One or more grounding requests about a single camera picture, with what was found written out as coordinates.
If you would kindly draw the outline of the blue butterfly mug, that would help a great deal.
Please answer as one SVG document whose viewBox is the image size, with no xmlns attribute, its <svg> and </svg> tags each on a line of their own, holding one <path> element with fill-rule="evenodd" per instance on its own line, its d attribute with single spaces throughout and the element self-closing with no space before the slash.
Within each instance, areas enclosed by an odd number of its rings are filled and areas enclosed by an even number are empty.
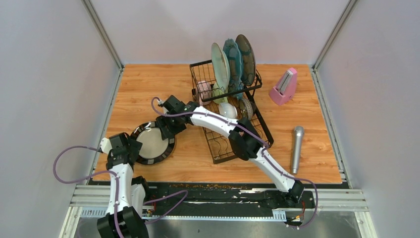
<svg viewBox="0 0 420 238">
<path fill-rule="evenodd" d="M 233 95 L 233 97 L 236 98 L 237 100 L 240 100 L 240 99 L 243 99 L 244 95 L 243 95 L 243 92 L 240 92 Z"/>
</svg>

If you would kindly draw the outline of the teal scalloped plate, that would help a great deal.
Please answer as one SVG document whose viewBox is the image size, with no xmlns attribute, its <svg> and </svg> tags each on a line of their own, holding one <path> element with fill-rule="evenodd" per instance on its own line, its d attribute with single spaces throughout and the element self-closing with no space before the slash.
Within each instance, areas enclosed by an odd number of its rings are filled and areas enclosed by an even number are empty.
<svg viewBox="0 0 420 238">
<path fill-rule="evenodd" d="M 231 93 L 242 90 L 243 84 L 241 77 L 243 74 L 243 61 L 239 47 L 233 39 L 227 39 L 224 42 L 223 51 L 227 56 L 230 68 L 228 92 Z"/>
</svg>

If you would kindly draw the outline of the white zigzag ceramic bowl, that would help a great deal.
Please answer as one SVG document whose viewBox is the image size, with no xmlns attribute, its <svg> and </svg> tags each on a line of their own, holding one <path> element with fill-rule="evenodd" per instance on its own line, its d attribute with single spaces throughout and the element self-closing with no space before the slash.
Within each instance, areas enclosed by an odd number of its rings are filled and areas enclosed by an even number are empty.
<svg viewBox="0 0 420 238">
<path fill-rule="evenodd" d="M 230 103 L 218 104 L 219 114 L 229 119 L 237 119 L 238 114 L 236 108 Z"/>
</svg>

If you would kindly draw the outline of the blue-grey ceramic plate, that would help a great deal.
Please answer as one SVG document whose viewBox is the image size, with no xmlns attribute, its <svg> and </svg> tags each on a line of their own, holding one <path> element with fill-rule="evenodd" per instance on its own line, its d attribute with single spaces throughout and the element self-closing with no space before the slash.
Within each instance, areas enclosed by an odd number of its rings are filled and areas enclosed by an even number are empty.
<svg viewBox="0 0 420 238">
<path fill-rule="evenodd" d="M 237 36 L 235 43 L 238 45 L 243 61 L 243 75 L 241 80 L 246 86 L 251 86 L 256 76 L 256 60 L 252 46 L 243 34 Z"/>
</svg>

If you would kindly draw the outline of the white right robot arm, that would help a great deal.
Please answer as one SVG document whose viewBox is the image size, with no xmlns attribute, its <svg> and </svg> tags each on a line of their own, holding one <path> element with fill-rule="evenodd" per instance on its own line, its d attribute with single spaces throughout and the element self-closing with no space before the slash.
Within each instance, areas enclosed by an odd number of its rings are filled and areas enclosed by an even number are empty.
<svg viewBox="0 0 420 238">
<path fill-rule="evenodd" d="M 236 157 L 254 163 L 283 192 L 284 203 L 295 207 L 303 200 L 304 186 L 301 181 L 287 172 L 268 152 L 268 144 L 259 136 L 247 118 L 229 119 L 207 110 L 198 103 L 184 104 L 171 95 L 167 100 L 153 97 L 152 102 L 163 108 L 163 112 L 154 109 L 160 115 L 166 133 L 177 134 L 186 128 L 186 124 L 210 129 L 229 140 Z"/>
</svg>

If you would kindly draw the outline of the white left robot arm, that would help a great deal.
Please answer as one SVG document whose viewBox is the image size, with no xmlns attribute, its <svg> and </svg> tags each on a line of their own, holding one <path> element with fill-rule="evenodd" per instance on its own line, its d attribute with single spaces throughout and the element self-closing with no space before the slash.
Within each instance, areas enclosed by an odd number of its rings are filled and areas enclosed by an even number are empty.
<svg viewBox="0 0 420 238">
<path fill-rule="evenodd" d="M 142 176 L 133 177 L 141 147 L 141 142 L 125 132 L 101 141 L 101 150 L 107 154 L 106 171 L 111 178 L 109 204 L 105 216 L 97 220 L 102 238 L 149 237 L 141 213 L 152 192 Z"/>
</svg>

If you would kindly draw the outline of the black bottom plate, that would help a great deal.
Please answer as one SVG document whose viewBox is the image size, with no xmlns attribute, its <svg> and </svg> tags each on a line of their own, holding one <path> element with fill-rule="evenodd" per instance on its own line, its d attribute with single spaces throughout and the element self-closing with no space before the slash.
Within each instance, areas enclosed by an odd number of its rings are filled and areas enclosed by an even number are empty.
<svg viewBox="0 0 420 238">
<path fill-rule="evenodd" d="M 156 121 L 149 121 L 135 128 L 130 137 L 142 143 L 136 162 L 152 165 L 169 157 L 175 147 L 175 136 L 162 139 L 161 129 Z"/>
</svg>

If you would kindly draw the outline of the pink ceramic mug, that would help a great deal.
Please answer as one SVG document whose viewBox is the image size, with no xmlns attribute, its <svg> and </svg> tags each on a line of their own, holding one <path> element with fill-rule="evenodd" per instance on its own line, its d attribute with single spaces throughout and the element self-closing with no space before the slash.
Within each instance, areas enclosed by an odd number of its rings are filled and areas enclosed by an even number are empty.
<svg viewBox="0 0 420 238">
<path fill-rule="evenodd" d="M 200 106 L 205 106 L 211 103 L 210 101 L 204 102 L 203 99 L 208 99 L 212 96 L 212 88 L 211 85 L 206 81 L 198 81 L 197 82 L 197 98 L 199 99 Z"/>
</svg>

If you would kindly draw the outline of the light blue flower plate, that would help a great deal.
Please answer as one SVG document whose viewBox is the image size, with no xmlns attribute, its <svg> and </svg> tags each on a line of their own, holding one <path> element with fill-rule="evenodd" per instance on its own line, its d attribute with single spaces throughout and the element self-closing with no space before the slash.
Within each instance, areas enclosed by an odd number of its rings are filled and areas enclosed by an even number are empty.
<svg viewBox="0 0 420 238">
<path fill-rule="evenodd" d="M 211 45 L 211 62 L 217 84 L 223 92 L 227 92 L 230 66 L 225 52 L 218 43 L 212 43 Z"/>
</svg>

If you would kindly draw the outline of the patterned ceramic bowl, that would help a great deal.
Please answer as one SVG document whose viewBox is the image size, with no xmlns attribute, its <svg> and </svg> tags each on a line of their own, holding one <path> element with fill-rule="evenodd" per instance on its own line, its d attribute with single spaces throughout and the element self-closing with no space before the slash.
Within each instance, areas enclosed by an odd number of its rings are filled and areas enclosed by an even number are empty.
<svg viewBox="0 0 420 238">
<path fill-rule="evenodd" d="M 247 98 L 241 98 L 238 101 L 239 103 L 239 110 L 241 112 L 242 117 L 251 120 L 254 116 L 256 105 L 255 103 L 251 102 Z"/>
</svg>

